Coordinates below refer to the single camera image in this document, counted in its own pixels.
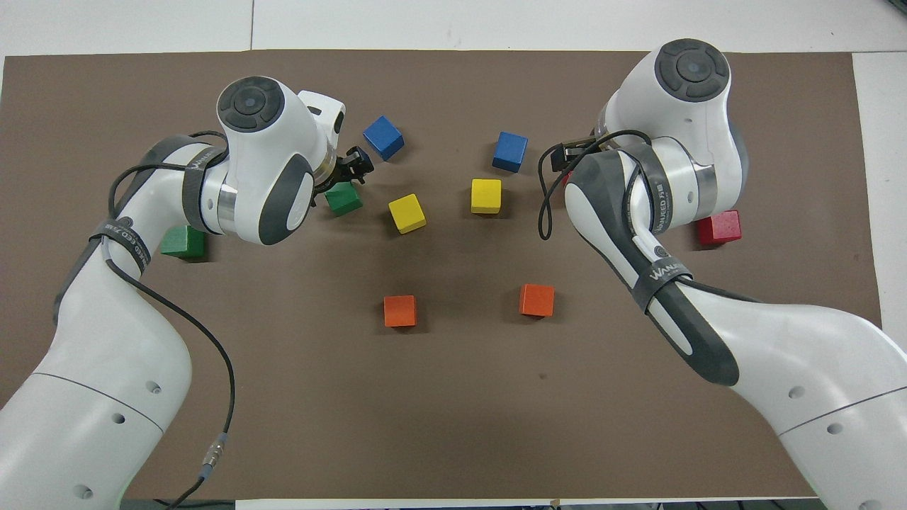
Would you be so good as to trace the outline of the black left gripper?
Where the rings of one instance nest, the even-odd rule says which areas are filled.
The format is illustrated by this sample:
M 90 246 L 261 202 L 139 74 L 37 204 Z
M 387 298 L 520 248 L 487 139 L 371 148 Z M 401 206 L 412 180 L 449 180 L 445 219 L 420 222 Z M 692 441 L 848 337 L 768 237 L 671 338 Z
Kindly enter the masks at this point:
M 327 190 L 338 183 L 365 184 L 365 176 L 375 171 L 368 152 L 359 146 L 354 146 L 347 151 L 345 158 L 336 160 L 333 171 L 327 181 Z

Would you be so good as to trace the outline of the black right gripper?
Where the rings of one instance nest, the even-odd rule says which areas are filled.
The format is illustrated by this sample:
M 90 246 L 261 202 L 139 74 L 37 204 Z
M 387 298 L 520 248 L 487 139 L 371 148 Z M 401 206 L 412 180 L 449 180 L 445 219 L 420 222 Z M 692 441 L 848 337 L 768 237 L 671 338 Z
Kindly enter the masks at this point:
M 593 132 L 587 137 L 587 143 L 558 143 L 551 152 L 551 171 L 571 171 L 575 166 L 574 162 L 584 151 L 585 155 L 609 151 L 611 138 L 612 134 L 609 132 L 598 135 Z

